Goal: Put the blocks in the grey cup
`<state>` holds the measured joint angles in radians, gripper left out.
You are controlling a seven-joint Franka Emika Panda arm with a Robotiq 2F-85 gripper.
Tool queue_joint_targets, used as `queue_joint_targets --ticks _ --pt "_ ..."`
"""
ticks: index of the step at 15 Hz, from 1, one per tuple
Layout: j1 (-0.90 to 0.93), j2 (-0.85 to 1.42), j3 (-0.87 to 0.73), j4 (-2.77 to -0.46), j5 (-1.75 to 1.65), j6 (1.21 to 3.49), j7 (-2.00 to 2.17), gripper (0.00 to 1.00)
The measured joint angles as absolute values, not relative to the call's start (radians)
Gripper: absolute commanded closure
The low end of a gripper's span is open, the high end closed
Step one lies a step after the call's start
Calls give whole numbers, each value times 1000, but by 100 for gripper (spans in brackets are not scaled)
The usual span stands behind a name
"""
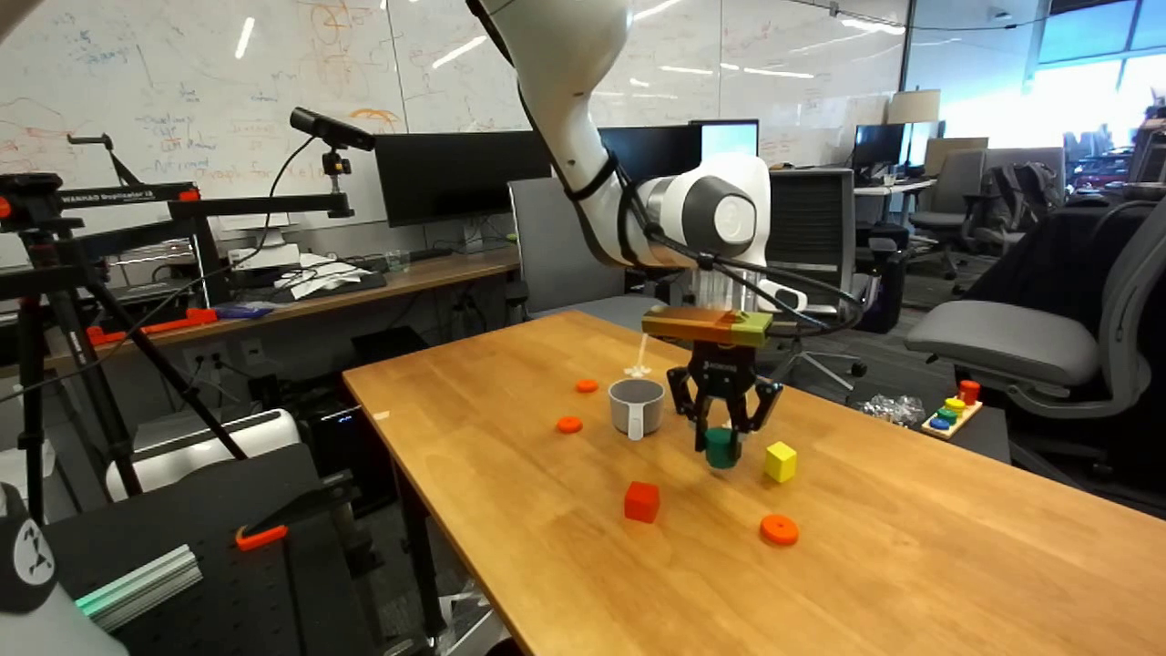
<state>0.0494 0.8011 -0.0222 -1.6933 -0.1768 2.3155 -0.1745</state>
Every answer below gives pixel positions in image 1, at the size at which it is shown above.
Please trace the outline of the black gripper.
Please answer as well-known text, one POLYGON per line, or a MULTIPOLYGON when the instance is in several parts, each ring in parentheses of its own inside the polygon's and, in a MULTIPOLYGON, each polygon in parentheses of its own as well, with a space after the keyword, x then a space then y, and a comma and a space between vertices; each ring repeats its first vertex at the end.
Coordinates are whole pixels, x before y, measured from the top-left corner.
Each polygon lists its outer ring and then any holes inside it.
POLYGON ((684 369, 668 369, 668 391, 673 412, 692 424, 692 447, 704 452, 704 429, 713 400, 728 407, 728 424, 738 434, 753 434, 764 428, 783 383, 771 377, 753 377, 749 346, 694 344, 684 369))

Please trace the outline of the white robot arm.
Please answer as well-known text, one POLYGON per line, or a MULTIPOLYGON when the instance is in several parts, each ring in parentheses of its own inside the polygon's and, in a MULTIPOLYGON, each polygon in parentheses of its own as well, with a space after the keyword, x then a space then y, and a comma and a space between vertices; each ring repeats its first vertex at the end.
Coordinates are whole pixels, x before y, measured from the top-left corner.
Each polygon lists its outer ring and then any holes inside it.
POLYGON ((748 298, 650 306, 646 334, 684 346, 668 372, 673 412, 713 467, 733 467, 781 388, 756 372, 777 317, 803 321, 804 295, 764 287, 771 175, 756 154, 701 154, 692 129, 599 129, 591 94, 618 57, 622 0, 467 0, 516 78, 522 108, 574 207, 586 248, 622 269, 704 269, 748 298))

